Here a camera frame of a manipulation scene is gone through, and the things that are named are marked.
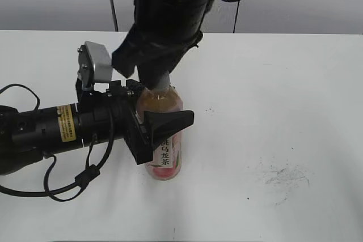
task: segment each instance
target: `gray wall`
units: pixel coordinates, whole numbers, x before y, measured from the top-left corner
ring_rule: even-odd
[[[115,0],[121,30],[133,0]],[[206,32],[231,32],[236,4],[216,0]],[[108,0],[0,0],[0,29],[112,31]],[[244,0],[237,32],[363,33],[363,0]]]

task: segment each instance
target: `white table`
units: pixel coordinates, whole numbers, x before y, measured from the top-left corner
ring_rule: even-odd
[[[124,36],[1,31],[0,86],[30,86],[43,108],[75,102],[77,47],[112,51]],[[196,114],[179,175],[153,180],[117,141],[72,202],[0,195],[0,241],[363,241],[362,55],[363,36],[206,34],[172,73]],[[0,104],[35,102],[14,88]],[[59,155],[51,187],[72,182],[86,155]],[[42,190],[50,163],[0,184]]]

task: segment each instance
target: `yellow label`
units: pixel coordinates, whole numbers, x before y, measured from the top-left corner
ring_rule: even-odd
[[[70,142],[76,140],[72,109],[70,105],[58,106],[57,114],[62,142]]]

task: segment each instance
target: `bottle cap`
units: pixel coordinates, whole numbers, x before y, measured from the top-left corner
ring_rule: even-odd
[[[153,91],[161,92],[161,91],[164,91],[165,89],[168,89],[169,86],[170,86],[170,75],[169,75],[169,71],[167,71],[167,72],[165,72],[164,75],[161,76],[159,82],[153,88]]]

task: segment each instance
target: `plastic bottle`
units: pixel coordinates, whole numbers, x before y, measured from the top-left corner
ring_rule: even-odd
[[[183,102],[178,93],[170,86],[169,72],[161,77],[157,86],[145,89],[136,104],[137,114],[143,122],[143,112],[177,112],[183,110]],[[157,180],[169,180],[180,171],[182,164],[182,133],[161,144],[154,151],[154,160],[146,163],[146,170]]]

